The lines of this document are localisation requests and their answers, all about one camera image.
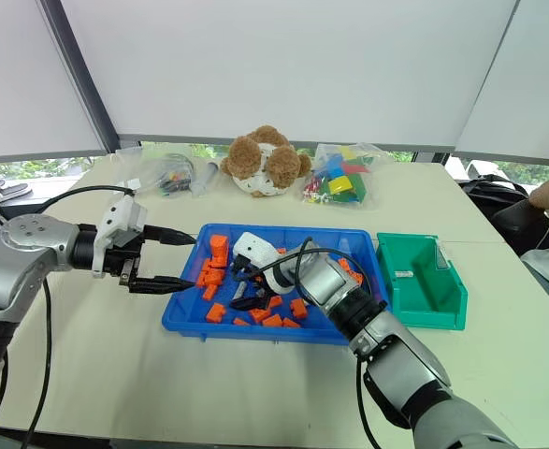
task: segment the black bag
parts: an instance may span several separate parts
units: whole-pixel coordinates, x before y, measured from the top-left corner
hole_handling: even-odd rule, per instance
[[[508,182],[513,189],[494,182]],[[459,186],[517,255],[549,248],[549,218],[527,201],[526,189],[497,175],[460,181]]]

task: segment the brown teddy bear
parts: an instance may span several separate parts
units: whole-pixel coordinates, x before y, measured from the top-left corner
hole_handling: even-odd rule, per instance
[[[236,138],[221,170],[252,196],[274,196],[286,192],[296,178],[311,170],[306,154],[297,154],[285,136],[269,125]]]

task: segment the yellow block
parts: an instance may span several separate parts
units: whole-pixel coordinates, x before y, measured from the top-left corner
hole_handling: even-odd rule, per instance
[[[330,193],[334,195],[353,189],[353,185],[346,176],[339,176],[328,183],[328,189],[330,189]]]
[[[355,159],[357,157],[357,156],[355,156],[355,153],[353,152],[353,150],[351,150],[346,145],[343,145],[343,146],[340,147],[340,154],[342,154],[342,158],[345,161],[350,161],[350,160]]]

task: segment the table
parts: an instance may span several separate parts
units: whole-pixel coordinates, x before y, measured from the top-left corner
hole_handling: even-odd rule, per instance
[[[77,186],[105,183],[109,160]],[[377,180],[372,210],[252,199],[222,178],[198,199],[141,195],[148,223],[196,234],[205,222],[340,226],[436,233],[470,292],[466,330],[413,329],[470,400],[521,447],[549,447],[549,297],[442,167],[396,164]],[[49,211],[96,223],[107,194],[73,196]],[[147,244],[140,274],[180,273],[190,247]],[[184,338],[162,329],[168,296],[130,295],[117,280],[52,273],[54,353],[38,430],[95,437],[308,447],[368,447],[346,348]],[[43,377],[44,301],[37,299],[10,351],[0,426],[26,428]],[[383,447],[412,447],[366,398]]]

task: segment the green plastic bin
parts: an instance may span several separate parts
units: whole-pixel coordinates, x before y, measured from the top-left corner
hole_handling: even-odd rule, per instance
[[[463,330],[468,291],[437,236],[378,234],[378,260],[393,314],[406,326]]]

